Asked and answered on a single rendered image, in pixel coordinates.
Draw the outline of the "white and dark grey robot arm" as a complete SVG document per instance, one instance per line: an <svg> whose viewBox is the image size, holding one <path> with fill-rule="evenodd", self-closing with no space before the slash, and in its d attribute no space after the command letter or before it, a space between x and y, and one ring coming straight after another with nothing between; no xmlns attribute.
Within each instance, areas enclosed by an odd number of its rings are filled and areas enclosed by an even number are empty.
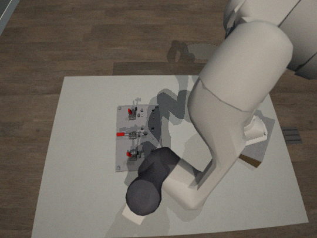
<svg viewBox="0 0 317 238"><path fill-rule="evenodd" d="M317 79L317 0L228 0L223 25L225 41L187 102L212 160L201 172L169 147L150 153L127 188L122 211L137 225L159 207L161 189L184 210L202 207L245 146L267 140L254 114L285 71Z"/></svg>

